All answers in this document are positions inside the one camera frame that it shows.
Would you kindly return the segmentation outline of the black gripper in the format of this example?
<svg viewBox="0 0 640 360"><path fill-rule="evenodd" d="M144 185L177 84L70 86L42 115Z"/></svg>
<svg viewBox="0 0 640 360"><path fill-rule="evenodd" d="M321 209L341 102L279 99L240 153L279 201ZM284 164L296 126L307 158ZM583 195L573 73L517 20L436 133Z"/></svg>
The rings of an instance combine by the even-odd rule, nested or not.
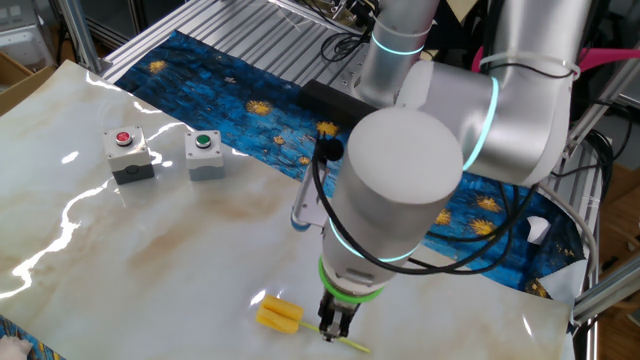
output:
<svg viewBox="0 0 640 360"><path fill-rule="evenodd" d="M338 337L340 339L347 338L349 336L351 323L359 307L359 304L339 300L329 291L324 291L318 309L318 316L320 317L318 328L323 340L329 343L335 341L336 336L331 328L334 318L338 316Z"/></svg>

